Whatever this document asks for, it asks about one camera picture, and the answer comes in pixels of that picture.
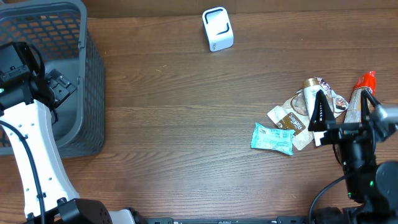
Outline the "white tube gold cap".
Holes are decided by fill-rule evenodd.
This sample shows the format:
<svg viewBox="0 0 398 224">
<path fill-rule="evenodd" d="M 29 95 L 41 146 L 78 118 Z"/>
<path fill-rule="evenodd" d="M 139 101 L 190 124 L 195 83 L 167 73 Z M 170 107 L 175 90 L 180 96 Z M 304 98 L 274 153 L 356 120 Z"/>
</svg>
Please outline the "white tube gold cap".
<svg viewBox="0 0 398 224">
<path fill-rule="evenodd" d="M 309 78 L 308 80 L 305 80 L 303 87 L 304 87 L 303 93 L 305 97 L 305 103 L 307 106 L 308 118 L 311 119 L 315 109 L 316 95 L 317 92 L 320 90 L 320 84 L 318 78 L 313 77 Z M 312 132 L 312 134 L 316 147 L 321 146 L 320 139 L 324 136 L 324 132 Z"/>
</svg>

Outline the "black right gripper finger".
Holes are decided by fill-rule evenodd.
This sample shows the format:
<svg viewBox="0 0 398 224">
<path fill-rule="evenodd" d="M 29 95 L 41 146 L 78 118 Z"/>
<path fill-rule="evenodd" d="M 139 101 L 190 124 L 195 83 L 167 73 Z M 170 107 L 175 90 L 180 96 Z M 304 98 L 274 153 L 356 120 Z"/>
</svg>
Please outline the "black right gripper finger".
<svg viewBox="0 0 398 224">
<path fill-rule="evenodd" d="M 374 111 L 371 112 L 369 109 L 369 105 L 374 108 Z M 379 121 L 379 118 L 376 115 L 378 109 L 381 107 L 380 102 L 370 93 L 370 91 L 366 88 L 361 91 L 361 122 L 369 122 L 369 121 Z"/>
<path fill-rule="evenodd" d="M 334 125 L 335 123 L 336 119 L 328 104 L 327 98 L 324 92 L 319 90 L 316 94 L 314 111 L 310 119 L 308 130 L 313 132 L 327 131 L 330 125 Z"/>
</svg>

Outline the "beige bread snack bag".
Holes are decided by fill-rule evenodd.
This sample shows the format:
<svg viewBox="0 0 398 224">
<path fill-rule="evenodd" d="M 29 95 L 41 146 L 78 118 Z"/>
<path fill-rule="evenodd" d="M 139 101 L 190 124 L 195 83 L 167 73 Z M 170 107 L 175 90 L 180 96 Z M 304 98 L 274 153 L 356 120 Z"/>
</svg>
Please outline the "beige bread snack bag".
<svg viewBox="0 0 398 224">
<path fill-rule="evenodd" d="M 339 115 L 348 109 L 348 102 L 342 96 L 336 94 L 324 79 L 316 78 L 318 78 L 320 90 L 324 92 L 334 117 L 339 117 Z M 304 87 L 299 89 L 283 105 L 275 106 L 267 114 L 278 128 L 293 129 L 295 131 L 293 145 L 299 151 L 304 149 L 312 141 L 315 142 L 312 132 L 308 130 L 310 120 L 308 118 L 303 89 Z"/>
</svg>

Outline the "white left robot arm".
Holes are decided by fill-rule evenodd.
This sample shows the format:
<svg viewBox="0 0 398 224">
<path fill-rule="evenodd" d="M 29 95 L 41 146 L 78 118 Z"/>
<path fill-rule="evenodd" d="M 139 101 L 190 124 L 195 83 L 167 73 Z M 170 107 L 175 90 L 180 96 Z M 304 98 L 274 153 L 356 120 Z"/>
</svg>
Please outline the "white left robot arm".
<svg viewBox="0 0 398 224">
<path fill-rule="evenodd" d="M 40 52 L 26 42 L 1 46 L 1 126 L 24 188 L 27 223 L 135 223 L 130 208 L 109 211 L 70 182 L 52 130 L 55 95 Z"/>
</svg>

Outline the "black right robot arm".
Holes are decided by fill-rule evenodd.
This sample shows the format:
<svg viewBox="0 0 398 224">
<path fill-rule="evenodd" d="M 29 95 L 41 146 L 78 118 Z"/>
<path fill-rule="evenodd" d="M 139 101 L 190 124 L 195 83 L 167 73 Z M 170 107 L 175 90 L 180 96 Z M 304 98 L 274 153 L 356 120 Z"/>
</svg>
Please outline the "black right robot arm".
<svg viewBox="0 0 398 224">
<path fill-rule="evenodd" d="M 308 211 L 309 223 L 397 223 L 397 161 L 376 162 L 376 144 L 397 132 L 397 107 L 382 105 L 369 90 L 361 92 L 361 120 L 336 123 L 322 91 L 318 91 L 309 131 L 322 132 L 323 146 L 337 146 L 343 176 L 322 189 Z M 356 207 L 316 209 L 319 198 L 341 181 Z"/>
</svg>

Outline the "teal snack packet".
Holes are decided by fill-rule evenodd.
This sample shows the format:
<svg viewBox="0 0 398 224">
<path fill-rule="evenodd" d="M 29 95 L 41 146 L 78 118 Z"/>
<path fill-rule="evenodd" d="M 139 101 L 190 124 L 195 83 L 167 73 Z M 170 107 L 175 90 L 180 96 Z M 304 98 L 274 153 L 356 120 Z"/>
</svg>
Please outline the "teal snack packet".
<svg viewBox="0 0 398 224">
<path fill-rule="evenodd" d="M 265 149 L 293 156 L 293 129 L 267 128 L 259 123 L 255 128 L 251 139 L 251 149 Z"/>
</svg>

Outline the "red spaghetti pasta packet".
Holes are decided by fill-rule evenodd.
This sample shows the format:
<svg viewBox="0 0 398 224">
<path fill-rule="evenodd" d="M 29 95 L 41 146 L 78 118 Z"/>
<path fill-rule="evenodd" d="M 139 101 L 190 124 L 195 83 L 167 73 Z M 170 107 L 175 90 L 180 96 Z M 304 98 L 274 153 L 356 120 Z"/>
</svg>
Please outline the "red spaghetti pasta packet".
<svg viewBox="0 0 398 224">
<path fill-rule="evenodd" d="M 375 94 L 377 83 L 375 74 L 375 71 L 365 73 L 354 85 L 344 123 L 358 123 L 361 121 L 361 92 L 369 90 L 372 95 Z"/>
</svg>

